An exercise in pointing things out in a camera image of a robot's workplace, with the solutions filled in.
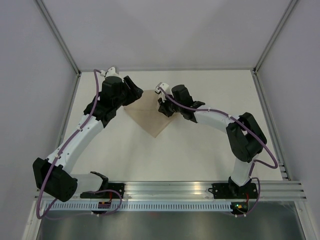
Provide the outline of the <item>beige cloth napkin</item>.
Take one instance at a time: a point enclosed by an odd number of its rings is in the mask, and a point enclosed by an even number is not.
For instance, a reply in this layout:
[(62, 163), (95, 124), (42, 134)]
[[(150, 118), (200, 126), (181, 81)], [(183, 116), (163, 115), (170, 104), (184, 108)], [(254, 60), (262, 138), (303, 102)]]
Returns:
[(124, 107), (124, 111), (149, 135), (156, 138), (176, 117), (158, 111), (158, 95), (145, 90), (140, 99)]

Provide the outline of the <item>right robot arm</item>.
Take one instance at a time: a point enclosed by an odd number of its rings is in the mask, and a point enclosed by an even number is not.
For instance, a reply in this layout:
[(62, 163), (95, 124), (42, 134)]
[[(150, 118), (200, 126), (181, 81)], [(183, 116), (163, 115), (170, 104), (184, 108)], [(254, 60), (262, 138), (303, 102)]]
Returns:
[(267, 139), (252, 114), (229, 115), (213, 109), (202, 101), (193, 100), (185, 85), (170, 88), (166, 83), (155, 87), (158, 94), (158, 111), (166, 117), (178, 113), (187, 121), (210, 126), (225, 133), (235, 156), (233, 172), (229, 177), (228, 192), (235, 198), (241, 197), (250, 181), (253, 160), (262, 150)]

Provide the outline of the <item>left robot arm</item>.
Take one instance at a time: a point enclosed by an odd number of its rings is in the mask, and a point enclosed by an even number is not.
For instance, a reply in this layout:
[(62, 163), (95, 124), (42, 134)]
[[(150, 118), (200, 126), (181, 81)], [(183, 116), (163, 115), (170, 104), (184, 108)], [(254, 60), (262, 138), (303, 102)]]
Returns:
[(92, 192), (98, 198), (108, 195), (107, 177), (95, 171), (73, 175), (72, 170), (82, 152), (116, 116), (117, 110), (140, 99), (144, 91), (129, 76), (118, 75), (105, 77), (98, 91), (71, 136), (48, 157), (38, 157), (34, 161), (35, 183), (41, 196), (46, 193), (66, 202), (74, 194), (83, 192)]

